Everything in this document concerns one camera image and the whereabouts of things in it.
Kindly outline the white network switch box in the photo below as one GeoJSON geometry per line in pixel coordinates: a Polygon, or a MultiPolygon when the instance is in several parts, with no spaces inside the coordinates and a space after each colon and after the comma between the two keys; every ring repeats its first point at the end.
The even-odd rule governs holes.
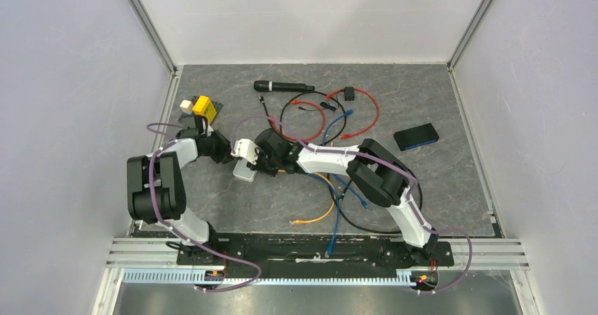
{"type": "Polygon", "coordinates": [[[247,159],[240,158],[233,169],[233,176],[236,179],[252,183],[257,175],[257,171],[251,169],[250,166],[251,163],[247,159]]]}

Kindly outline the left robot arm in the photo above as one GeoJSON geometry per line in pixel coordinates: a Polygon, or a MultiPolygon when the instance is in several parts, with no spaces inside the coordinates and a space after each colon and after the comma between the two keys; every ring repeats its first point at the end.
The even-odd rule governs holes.
{"type": "Polygon", "coordinates": [[[182,257],[215,264],[222,258],[221,245],[213,240],[212,225],[188,207],[182,169],[200,157],[231,162],[231,143],[202,116],[186,116],[177,127],[155,152],[127,160],[128,213],[135,221],[157,224],[179,237],[179,243],[167,246],[182,257]]]}

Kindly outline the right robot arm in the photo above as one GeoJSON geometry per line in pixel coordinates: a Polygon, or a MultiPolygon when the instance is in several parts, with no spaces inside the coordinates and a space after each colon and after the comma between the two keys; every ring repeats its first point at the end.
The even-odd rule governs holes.
{"type": "Polygon", "coordinates": [[[371,203],[388,211],[407,245],[409,259],[426,264],[436,254],[438,235],[414,199],[417,179],[405,165],[377,141],[328,147],[290,142],[274,130],[261,132],[250,148],[247,167],[275,176],[287,173],[345,175],[371,203]]]}

